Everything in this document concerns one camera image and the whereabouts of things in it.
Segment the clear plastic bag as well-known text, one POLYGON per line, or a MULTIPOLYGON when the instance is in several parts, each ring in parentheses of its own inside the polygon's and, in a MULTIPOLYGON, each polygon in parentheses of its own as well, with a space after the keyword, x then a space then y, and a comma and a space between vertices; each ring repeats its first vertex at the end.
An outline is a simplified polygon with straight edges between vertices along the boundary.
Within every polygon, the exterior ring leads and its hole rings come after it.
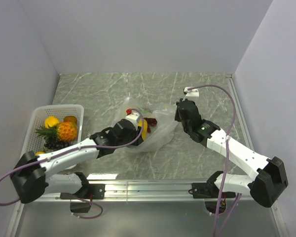
POLYGON ((157 125, 151 128, 151 133, 147 133, 146 139, 138 146, 125 148, 129 153, 152 152, 160 149, 169 143, 174 137, 174 130, 178 122, 174 120, 176 106, 156 103, 148 106, 140 103, 132 97, 126 97, 124 102, 115 112, 113 124, 126 117, 126 110, 135 108, 141 112, 145 118, 155 118, 157 125))

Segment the orange fruit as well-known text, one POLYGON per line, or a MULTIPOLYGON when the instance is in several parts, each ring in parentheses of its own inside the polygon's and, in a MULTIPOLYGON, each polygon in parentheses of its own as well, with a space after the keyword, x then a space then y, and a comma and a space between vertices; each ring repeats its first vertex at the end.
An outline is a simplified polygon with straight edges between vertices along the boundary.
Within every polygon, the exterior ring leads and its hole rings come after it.
POLYGON ((71 142, 78 136, 77 126, 70 121, 61 122, 54 126, 41 126, 36 129, 38 137, 57 138, 60 141, 71 142))

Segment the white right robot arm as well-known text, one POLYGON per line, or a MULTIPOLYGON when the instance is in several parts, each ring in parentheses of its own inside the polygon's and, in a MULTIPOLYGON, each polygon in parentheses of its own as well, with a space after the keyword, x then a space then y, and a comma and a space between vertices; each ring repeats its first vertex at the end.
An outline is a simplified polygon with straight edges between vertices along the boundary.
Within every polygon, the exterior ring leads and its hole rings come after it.
POLYGON ((217 152, 238 166, 243 175, 216 171, 206 183, 193 183, 194 198, 217 198, 222 193, 227 198, 236 194, 251 196, 258 204, 270 208, 288 186, 284 163, 278 157, 260 155, 231 137, 218 125, 199 114, 195 102, 181 99, 176 103, 175 120, 196 143, 217 152))

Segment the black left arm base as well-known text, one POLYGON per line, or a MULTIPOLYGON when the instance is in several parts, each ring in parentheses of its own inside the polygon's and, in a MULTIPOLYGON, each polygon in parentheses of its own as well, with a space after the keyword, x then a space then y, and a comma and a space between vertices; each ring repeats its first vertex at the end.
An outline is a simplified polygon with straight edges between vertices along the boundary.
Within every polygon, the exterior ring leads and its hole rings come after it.
POLYGON ((99 204, 93 204, 94 201, 103 200, 105 197, 105 184, 89 184, 86 187, 82 187, 74 194, 61 193, 60 200, 69 200, 70 211, 73 214, 87 214, 91 211, 91 208, 95 207, 99 210, 100 216, 103 213, 103 208, 99 204))

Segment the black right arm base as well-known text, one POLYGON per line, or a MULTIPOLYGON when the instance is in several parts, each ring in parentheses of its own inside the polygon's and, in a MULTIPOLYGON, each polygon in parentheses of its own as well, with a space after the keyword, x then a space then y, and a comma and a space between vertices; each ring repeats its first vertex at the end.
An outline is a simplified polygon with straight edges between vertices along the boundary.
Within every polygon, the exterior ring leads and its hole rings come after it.
MULTIPOLYGON (((217 202, 211 199, 218 198, 219 188, 215 185, 208 183, 192 183, 191 189, 188 190, 188 193, 192 195, 194 199, 204 199, 205 208, 209 213, 216 213, 217 202)), ((228 198, 236 198, 236 193, 234 192, 222 192, 220 205, 219 205, 219 214, 226 212, 227 205, 226 200, 228 198)))

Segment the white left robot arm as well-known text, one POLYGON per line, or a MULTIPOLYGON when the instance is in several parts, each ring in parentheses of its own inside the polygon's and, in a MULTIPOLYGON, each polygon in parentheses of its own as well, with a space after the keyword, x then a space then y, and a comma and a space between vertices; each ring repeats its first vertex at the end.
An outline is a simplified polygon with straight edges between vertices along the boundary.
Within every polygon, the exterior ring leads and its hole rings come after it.
POLYGON ((78 163, 112 154, 116 149, 136 145, 141 139, 142 121, 122 119, 89 138, 55 152, 36 156, 34 152, 22 155, 15 173, 10 175, 14 188, 23 204, 42 195, 68 193, 77 198, 88 198, 91 185, 81 172, 61 175, 60 172, 78 163))

